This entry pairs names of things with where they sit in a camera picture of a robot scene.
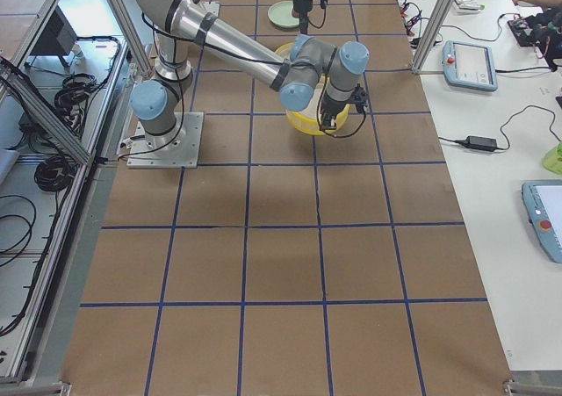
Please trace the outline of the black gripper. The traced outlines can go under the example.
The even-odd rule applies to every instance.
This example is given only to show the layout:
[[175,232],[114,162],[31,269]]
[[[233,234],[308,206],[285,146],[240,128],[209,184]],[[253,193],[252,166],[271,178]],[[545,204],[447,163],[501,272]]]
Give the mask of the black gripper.
[[322,97],[319,109],[320,130],[322,132],[335,132],[338,128],[336,119],[346,106],[346,103],[336,101],[331,97]]

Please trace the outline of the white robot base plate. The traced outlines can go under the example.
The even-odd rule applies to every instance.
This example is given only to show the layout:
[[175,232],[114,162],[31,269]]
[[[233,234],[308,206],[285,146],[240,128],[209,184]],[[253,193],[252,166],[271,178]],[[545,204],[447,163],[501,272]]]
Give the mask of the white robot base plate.
[[175,112],[175,129],[162,136],[146,133],[140,121],[134,140],[132,156],[127,157],[126,166],[131,169],[195,169],[198,166],[201,133],[205,114],[203,112]]

